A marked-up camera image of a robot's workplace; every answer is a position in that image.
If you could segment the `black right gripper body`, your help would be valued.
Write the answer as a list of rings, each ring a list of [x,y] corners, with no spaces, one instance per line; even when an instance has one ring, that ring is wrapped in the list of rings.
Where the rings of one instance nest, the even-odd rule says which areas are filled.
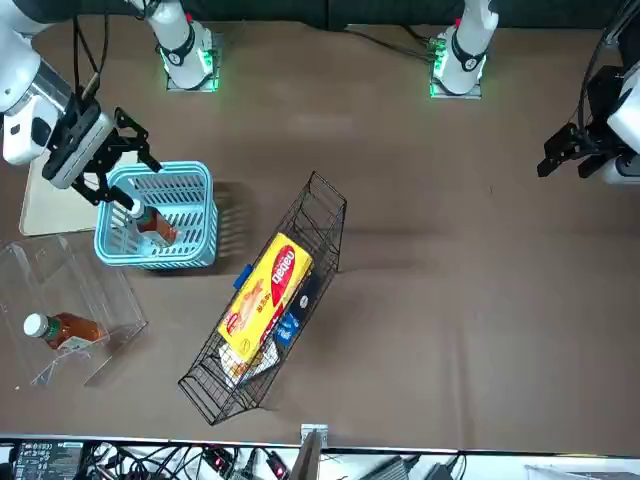
[[[59,119],[48,143],[50,155],[42,168],[48,181],[74,181],[91,159],[87,149],[89,132],[101,114],[94,96],[85,99],[71,95],[63,116]]]

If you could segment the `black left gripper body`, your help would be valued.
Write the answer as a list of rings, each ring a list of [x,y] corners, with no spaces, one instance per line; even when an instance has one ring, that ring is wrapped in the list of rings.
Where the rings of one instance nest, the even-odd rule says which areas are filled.
[[[617,110],[625,80],[621,66],[605,65],[586,84],[578,115],[578,155],[617,152],[627,147]]]

